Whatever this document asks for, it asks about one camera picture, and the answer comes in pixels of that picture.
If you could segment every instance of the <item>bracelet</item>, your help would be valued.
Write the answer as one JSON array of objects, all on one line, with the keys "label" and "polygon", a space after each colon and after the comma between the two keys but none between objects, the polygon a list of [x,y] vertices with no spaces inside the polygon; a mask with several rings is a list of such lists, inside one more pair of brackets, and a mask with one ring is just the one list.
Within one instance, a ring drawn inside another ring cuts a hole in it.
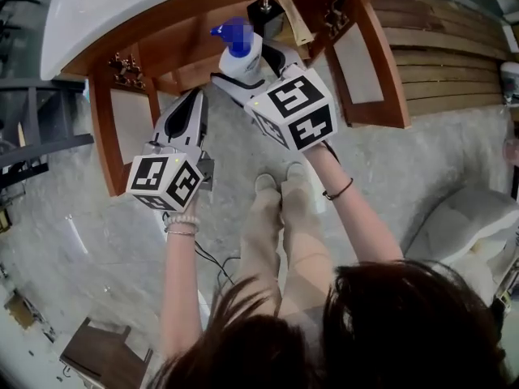
[{"label": "bracelet", "polygon": [[[192,226],[194,228],[194,232],[193,232],[193,235],[195,233],[198,233],[199,232],[199,229],[198,229],[198,225],[197,224],[192,224],[190,222],[173,222],[172,224],[188,224],[190,226]],[[164,228],[164,232],[166,233],[177,233],[177,232],[173,232],[173,231],[170,231],[169,228],[171,227],[172,224],[168,224],[165,228]]]},{"label": "bracelet", "polygon": [[185,237],[194,237],[196,232],[177,232],[174,230],[166,230],[167,233],[171,233],[172,235],[183,235]]},{"label": "bracelet", "polygon": [[192,224],[196,228],[200,225],[200,219],[196,216],[174,215],[164,219],[164,226],[168,228],[171,224]]},{"label": "bracelet", "polygon": [[323,192],[323,196],[328,199],[328,200],[334,200],[334,199],[337,199],[340,195],[342,195],[345,191],[348,190],[348,188],[354,184],[354,178],[352,177],[351,180],[350,180],[350,183],[348,183],[348,186],[346,186],[344,189],[342,189],[339,193],[337,194],[332,194],[331,196],[328,194],[328,192],[325,190]]}]

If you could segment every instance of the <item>white fabric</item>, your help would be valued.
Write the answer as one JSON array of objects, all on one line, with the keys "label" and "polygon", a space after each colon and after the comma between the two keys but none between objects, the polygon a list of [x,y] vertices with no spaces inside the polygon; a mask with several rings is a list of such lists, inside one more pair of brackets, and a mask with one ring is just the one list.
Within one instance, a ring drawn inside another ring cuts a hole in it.
[{"label": "white fabric", "polygon": [[490,237],[478,239],[472,247],[472,251],[482,261],[490,261],[504,249],[506,242],[514,235],[515,231],[516,225],[513,224],[509,228],[500,230]]},{"label": "white fabric", "polygon": [[449,265],[466,254],[478,239],[510,228],[517,220],[519,204],[511,197],[493,190],[466,187],[431,213],[405,256]]},{"label": "white fabric", "polygon": [[461,275],[487,306],[490,306],[494,299],[496,285],[492,278],[492,271],[484,261],[469,252],[455,261],[451,268]]}]

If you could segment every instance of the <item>white countertop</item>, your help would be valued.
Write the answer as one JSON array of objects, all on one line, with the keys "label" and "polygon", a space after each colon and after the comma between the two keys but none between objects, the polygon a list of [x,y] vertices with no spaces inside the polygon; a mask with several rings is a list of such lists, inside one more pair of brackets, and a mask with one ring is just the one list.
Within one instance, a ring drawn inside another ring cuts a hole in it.
[{"label": "white countertop", "polygon": [[41,50],[41,78],[54,78],[101,36],[165,1],[52,0]]}]

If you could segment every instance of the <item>blue spray nozzle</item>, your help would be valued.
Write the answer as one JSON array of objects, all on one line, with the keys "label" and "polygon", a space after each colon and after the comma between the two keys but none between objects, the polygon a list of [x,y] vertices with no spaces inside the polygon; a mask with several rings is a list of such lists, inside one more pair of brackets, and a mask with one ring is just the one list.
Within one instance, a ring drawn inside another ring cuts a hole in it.
[{"label": "blue spray nozzle", "polygon": [[233,17],[212,28],[211,35],[221,37],[235,58],[243,58],[251,52],[254,30],[243,17]]}]

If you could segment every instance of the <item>leg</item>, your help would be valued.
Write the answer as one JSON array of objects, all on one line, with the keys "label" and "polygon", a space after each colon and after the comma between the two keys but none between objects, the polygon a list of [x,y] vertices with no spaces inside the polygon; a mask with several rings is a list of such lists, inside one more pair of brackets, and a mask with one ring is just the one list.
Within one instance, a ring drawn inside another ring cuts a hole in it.
[{"label": "leg", "polygon": [[288,273],[279,316],[320,308],[326,301],[333,278],[332,260],[320,234],[320,223],[313,212],[311,186],[302,165],[289,168],[283,195],[283,246]]},{"label": "leg", "polygon": [[240,297],[261,292],[268,300],[257,314],[274,315],[281,302],[277,285],[279,257],[276,254],[280,221],[281,195],[270,175],[256,180],[256,199],[245,221],[241,239],[241,260],[237,278],[257,276],[258,280],[243,290]]}]

